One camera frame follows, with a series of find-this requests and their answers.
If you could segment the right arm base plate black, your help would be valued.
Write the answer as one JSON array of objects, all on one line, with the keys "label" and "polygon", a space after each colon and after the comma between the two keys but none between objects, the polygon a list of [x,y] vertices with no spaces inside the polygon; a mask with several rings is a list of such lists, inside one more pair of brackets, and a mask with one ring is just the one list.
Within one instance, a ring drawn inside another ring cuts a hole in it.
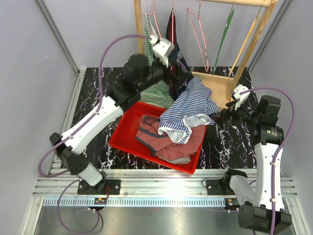
[{"label": "right arm base plate black", "polygon": [[229,187],[229,184],[224,183],[223,179],[205,178],[201,184],[205,187],[207,195],[234,195],[234,192]]}]

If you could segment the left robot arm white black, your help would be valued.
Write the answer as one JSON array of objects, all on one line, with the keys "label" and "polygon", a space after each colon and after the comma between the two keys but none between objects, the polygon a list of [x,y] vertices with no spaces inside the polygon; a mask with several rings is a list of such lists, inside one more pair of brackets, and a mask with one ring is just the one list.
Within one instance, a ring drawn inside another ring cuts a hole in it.
[{"label": "left robot arm white black", "polygon": [[170,60],[164,64],[161,59],[156,58],[149,66],[145,55],[132,55],[123,67],[123,78],[101,96],[94,109],[70,130],[50,136],[57,156],[72,175],[86,183],[92,193],[101,194],[105,190],[107,175],[83,156],[82,152],[89,142],[136,104],[140,100],[141,92],[148,87],[163,80],[179,88],[191,76],[190,71],[184,70],[175,61]]}]

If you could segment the yellow plastic hanger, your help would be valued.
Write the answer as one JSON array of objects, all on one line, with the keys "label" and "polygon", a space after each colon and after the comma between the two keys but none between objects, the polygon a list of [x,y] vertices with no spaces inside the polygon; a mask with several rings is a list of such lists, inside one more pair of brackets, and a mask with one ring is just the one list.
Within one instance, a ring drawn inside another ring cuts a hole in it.
[{"label": "yellow plastic hanger", "polygon": [[245,37],[245,40],[244,40],[244,42],[243,42],[243,44],[242,44],[242,46],[241,46],[241,48],[240,48],[240,50],[239,50],[239,52],[238,52],[238,54],[237,54],[237,57],[236,57],[236,59],[235,59],[233,65],[232,65],[232,67],[231,67],[231,70],[230,70],[230,72],[229,72],[229,74],[228,74],[228,77],[231,76],[231,74],[232,74],[234,68],[236,67],[236,64],[238,63],[238,61],[239,61],[239,59],[240,59],[240,57],[241,57],[241,55],[242,55],[242,53],[243,53],[243,50],[244,50],[245,47],[246,47],[246,44],[247,44],[247,42],[248,42],[248,39],[251,37],[251,34],[252,34],[253,30],[254,30],[255,27],[256,27],[256,24],[257,24],[257,22],[258,22],[258,20],[259,20],[259,18],[260,18],[260,15],[261,15],[260,12],[261,12],[261,8],[259,8],[258,14],[256,15],[256,18],[254,19],[254,21],[253,21],[253,23],[252,23],[252,25],[251,25],[251,27],[250,27],[250,29],[249,29],[249,31],[248,31],[246,37]]}]

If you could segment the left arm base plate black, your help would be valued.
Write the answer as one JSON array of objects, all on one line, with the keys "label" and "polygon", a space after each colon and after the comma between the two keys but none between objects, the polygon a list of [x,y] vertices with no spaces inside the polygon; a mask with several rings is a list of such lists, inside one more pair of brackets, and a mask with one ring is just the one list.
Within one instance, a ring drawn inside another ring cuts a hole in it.
[{"label": "left arm base plate black", "polygon": [[91,186],[85,180],[79,183],[78,195],[119,195],[121,180],[106,179],[100,181],[97,185]]}]

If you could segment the navy maroon tank top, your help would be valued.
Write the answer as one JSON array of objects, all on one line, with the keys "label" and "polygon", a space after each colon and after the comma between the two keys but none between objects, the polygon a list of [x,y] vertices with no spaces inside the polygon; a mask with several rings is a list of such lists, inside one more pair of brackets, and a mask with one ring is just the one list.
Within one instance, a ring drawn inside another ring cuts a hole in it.
[{"label": "navy maroon tank top", "polygon": [[[169,16],[169,21],[167,24],[167,28],[166,28],[166,39],[168,39],[169,41],[171,41],[171,13]],[[174,14],[174,37],[175,37],[175,48],[173,49],[173,51],[171,52],[169,59],[170,61],[175,60],[176,63],[178,63],[185,71],[190,71],[190,68],[188,67],[185,58],[180,50],[180,47],[178,45],[177,42],[177,34],[176,34],[176,18],[175,18],[175,14]],[[187,85],[181,85],[180,87],[175,87],[175,86],[170,86],[170,90],[169,90],[169,94],[171,96],[171,98],[173,100],[176,100],[179,95],[185,91],[185,89],[187,88]]]}]

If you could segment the red tank top grey trim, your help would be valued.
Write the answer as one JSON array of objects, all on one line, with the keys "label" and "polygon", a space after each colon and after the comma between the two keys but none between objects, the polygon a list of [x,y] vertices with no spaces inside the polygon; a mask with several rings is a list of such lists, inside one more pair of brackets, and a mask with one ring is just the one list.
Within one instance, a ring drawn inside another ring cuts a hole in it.
[{"label": "red tank top grey trim", "polygon": [[141,144],[147,146],[152,156],[163,156],[166,159],[174,160],[177,158],[185,158],[197,152],[202,143],[205,126],[192,128],[192,133],[187,143],[174,143],[170,137],[164,133],[157,133],[159,119],[153,116],[142,115],[139,120],[139,128],[135,139]]}]

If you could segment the green plastic hanger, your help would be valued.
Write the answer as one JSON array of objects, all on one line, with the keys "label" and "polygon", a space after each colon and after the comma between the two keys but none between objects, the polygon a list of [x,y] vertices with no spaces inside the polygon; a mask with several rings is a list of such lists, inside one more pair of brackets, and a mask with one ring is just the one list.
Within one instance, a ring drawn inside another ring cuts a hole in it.
[{"label": "green plastic hanger", "polygon": [[233,14],[234,14],[234,4],[232,4],[232,6],[231,6],[230,12],[228,14],[228,17],[227,17],[227,20],[226,20],[226,23],[225,23],[225,27],[224,27],[223,35],[221,37],[221,41],[220,41],[219,49],[218,49],[218,52],[217,52],[216,60],[215,60],[215,63],[214,63],[214,67],[212,69],[212,74],[213,75],[215,74],[215,71],[216,71],[216,68],[217,68],[217,65],[218,65],[220,53],[221,53],[221,50],[222,50],[222,47],[223,47],[223,44],[224,44],[224,41],[225,41],[225,38],[226,38],[226,35],[227,35],[227,32],[228,32],[229,26],[231,24],[231,21],[232,21],[232,18],[233,18]]}]

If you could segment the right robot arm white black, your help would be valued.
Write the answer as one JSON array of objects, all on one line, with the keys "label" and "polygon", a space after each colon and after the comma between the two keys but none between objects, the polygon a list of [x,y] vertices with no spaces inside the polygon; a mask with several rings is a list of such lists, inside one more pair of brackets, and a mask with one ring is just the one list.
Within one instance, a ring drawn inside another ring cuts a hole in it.
[{"label": "right robot arm white black", "polygon": [[292,224],[292,216],[285,211],[281,195],[280,160],[284,131],[276,125],[280,107],[280,99],[264,95],[255,112],[245,110],[235,100],[227,103],[220,117],[215,118],[219,126],[233,118],[251,128],[257,160],[256,188],[252,189],[245,172],[234,169],[224,173],[217,188],[236,195],[241,228],[269,235],[277,235]]}]

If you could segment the blue white striped tank top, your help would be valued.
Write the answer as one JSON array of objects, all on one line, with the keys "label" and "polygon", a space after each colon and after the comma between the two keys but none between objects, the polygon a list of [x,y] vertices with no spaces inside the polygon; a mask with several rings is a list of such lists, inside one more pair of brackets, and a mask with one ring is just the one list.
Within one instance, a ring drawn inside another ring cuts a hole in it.
[{"label": "blue white striped tank top", "polygon": [[211,116],[219,112],[219,107],[211,94],[201,79],[194,76],[173,105],[161,114],[157,133],[167,134],[174,143],[186,144],[193,128],[214,124]]}]

